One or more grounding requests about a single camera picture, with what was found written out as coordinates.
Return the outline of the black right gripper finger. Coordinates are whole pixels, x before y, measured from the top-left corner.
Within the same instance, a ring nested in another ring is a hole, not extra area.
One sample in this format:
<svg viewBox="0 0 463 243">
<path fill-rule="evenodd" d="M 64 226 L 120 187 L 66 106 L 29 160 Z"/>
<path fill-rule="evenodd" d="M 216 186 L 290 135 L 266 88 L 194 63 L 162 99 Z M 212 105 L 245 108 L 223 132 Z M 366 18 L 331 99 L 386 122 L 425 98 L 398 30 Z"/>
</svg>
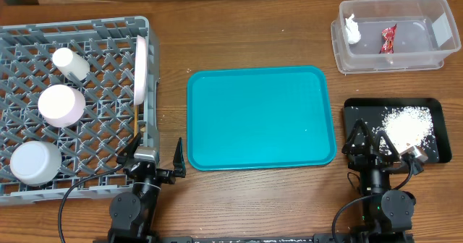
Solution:
<svg viewBox="0 0 463 243">
<path fill-rule="evenodd" d="M 395 162 L 400 160 L 399 153 L 385 131 L 378 131 L 373 142 L 375 153 L 386 162 Z"/>
<path fill-rule="evenodd" d="M 358 119 L 341 149 L 345 155 L 366 155 L 373 147 L 373 135 L 362 119 Z"/>
</svg>

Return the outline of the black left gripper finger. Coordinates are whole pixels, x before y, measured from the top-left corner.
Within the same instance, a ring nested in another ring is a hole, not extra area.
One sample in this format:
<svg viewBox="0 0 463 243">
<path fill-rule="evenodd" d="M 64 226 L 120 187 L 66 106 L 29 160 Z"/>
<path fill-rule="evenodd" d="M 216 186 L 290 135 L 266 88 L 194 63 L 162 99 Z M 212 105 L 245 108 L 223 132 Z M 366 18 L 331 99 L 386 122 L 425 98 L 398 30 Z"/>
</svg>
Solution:
<svg viewBox="0 0 463 243">
<path fill-rule="evenodd" d="M 133 159 L 135 151 L 140 146 L 141 141 L 142 141 L 142 134 L 137 133 L 133 137 L 133 139 L 129 142 L 129 144 L 119 152 L 118 156 L 116 157 L 116 162 L 119 165 L 124 166 L 128 162 L 129 159 Z"/>
<path fill-rule="evenodd" d="M 174 176 L 185 178 L 186 177 L 186 167 L 183 156 L 183 147 L 182 147 L 182 138 L 180 137 L 177 142 L 176 151 L 173 158 L 174 165 Z"/>
</svg>

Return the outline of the wooden chopstick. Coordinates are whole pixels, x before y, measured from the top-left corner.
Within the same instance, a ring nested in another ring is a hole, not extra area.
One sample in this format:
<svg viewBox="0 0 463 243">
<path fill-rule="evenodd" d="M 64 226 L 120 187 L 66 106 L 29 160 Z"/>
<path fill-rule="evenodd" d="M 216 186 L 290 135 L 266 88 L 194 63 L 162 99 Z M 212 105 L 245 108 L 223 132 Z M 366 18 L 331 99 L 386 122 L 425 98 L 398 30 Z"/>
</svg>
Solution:
<svg viewBox="0 0 463 243">
<path fill-rule="evenodd" d="M 134 137 L 138 134 L 138 116 L 139 116 L 139 107 L 134 105 Z"/>
</svg>

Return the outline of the pink plastic cup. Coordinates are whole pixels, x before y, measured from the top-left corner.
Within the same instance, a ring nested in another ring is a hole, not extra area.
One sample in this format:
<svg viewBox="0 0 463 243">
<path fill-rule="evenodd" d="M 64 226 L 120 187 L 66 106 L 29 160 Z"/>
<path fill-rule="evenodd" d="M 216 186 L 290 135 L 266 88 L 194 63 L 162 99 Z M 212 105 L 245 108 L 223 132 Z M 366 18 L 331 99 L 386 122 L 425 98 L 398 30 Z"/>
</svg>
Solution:
<svg viewBox="0 0 463 243">
<path fill-rule="evenodd" d="M 52 85 L 39 96 L 38 110 L 53 127 L 68 127 L 84 114 L 84 95 L 66 85 Z"/>
</svg>

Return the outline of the grey-white small bowl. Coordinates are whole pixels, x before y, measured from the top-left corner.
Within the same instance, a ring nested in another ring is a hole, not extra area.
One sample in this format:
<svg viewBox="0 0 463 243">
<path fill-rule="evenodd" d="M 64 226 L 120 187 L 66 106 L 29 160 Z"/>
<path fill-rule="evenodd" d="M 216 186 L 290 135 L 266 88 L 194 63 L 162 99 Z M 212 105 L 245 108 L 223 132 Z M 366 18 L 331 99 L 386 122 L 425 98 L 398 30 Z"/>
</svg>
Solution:
<svg viewBox="0 0 463 243">
<path fill-rule="evenodd" d="M 10 169 L 22 183 L 40 186 L 59 173 L 61 163 L 61 152 L 54 144 L 30 141 L 14 150 Z"/>
</svg>

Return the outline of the white round plate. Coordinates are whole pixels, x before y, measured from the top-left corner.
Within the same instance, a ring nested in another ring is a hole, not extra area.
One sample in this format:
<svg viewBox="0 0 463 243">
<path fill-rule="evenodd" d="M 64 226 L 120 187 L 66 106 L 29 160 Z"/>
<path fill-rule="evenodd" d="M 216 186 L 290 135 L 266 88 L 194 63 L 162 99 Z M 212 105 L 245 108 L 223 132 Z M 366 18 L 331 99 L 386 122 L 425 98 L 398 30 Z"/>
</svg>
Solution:
<svg viewBox="0 0 463 243">
<path fill-rule="evenodd" d="M 135 49 L 135 67 L 134 67 L 134 105 L 139 106 L 145 99 L 147 76 L 148 76 L 148 58 L 147 43 L 144 37 L 138 35 Z"/>
</svg>

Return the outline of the white napkin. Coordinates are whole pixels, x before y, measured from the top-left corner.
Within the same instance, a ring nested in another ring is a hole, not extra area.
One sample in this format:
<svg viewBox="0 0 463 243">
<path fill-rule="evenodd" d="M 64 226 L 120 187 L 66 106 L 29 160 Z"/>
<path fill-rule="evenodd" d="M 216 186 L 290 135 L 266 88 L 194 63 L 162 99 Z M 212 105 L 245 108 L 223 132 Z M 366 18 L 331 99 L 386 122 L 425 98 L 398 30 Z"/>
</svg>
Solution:
<svg viewBox="0 0 463 243">
<path fill-rule="evenodd" d="M 345 30 L 347 32 L 347 42 L 349 45 L 354 45 L 361 40 L 361 33 L 358 23 L 354 21 L 355 15 L 351 14 L 345 19 Z"/>
</svg>

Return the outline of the red snack wrapper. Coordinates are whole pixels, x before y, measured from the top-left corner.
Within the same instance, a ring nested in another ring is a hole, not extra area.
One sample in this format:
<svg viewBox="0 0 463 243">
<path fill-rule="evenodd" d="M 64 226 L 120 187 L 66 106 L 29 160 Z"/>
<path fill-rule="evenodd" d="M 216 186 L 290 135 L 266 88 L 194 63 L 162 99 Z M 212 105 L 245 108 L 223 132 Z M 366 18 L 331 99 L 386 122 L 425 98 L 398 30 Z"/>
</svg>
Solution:
<svg viewBox="0 0 463 243">
<path fill-rule="evenodd" d="M 383 37 L 384 43 L 380 49 L 381 54 L 392 54 L 394 52 L 394 39 L 396 35 L 396 27 L 397 25 L 394 25 L 382 31 L 381 35 Z"/>
</svg>

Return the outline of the white plastic cup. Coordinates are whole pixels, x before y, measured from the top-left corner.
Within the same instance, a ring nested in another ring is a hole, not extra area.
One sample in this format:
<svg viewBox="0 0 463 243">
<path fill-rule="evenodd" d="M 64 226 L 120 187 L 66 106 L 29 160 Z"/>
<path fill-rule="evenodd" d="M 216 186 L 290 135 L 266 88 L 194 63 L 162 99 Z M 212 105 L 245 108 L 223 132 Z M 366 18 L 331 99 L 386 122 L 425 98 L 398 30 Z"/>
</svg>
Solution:
<svg viewBox="0 0 463 243">
<path fill-rule="evenodd" d="M 69 48 L 55 50 L 51 60 L 65 77 L 72 73 L 78 80 L 84 80 L 90 71 L 89 63 Z"/>
</svg>

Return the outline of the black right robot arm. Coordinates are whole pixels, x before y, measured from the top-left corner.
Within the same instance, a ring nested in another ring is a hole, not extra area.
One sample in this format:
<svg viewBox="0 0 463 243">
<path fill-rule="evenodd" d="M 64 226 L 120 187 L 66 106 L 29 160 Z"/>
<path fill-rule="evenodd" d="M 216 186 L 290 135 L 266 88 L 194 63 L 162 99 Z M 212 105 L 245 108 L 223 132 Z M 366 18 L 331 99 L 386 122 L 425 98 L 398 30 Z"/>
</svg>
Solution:
<svg viewBox="0 0 463 243">
<path fill-rule="evenodd" d="M 334 220 L 361 203 L 364 224 L 352 228 L 351 242 L 408 242 L 416 200 L 402 187 L 414 174 L 415 156 L 400 155 L 384 131 L 374 135 L 361 119 L 354 123 L 341 151 L 348 158 L 348 168 L 358 173 L 360 197 L 341 208 Z"/>
</svg>

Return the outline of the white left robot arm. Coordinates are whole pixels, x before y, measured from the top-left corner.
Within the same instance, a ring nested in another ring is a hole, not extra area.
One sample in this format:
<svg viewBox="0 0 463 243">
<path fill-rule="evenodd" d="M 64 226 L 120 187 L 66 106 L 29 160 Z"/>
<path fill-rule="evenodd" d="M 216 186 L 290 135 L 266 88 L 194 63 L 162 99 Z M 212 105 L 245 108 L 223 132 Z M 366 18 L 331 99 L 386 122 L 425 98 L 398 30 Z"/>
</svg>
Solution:
<svg viewBox="0 0 463 243">
<path fill-rule="evenodd" d="M 133 185 L 131 191 L 120 193 L 111 201 L 111 227 L 107 236 L 110 243 L 155 242 L 157 235 L 151 226 L 161 185 L 174 184 L 177 178 L 186 177 L 181 138 L 177 142 L 172 170 L 158 167 L 156 149 L 143 147 L 142 138 L 137 134 L 116 158 Z"/>
</svg>

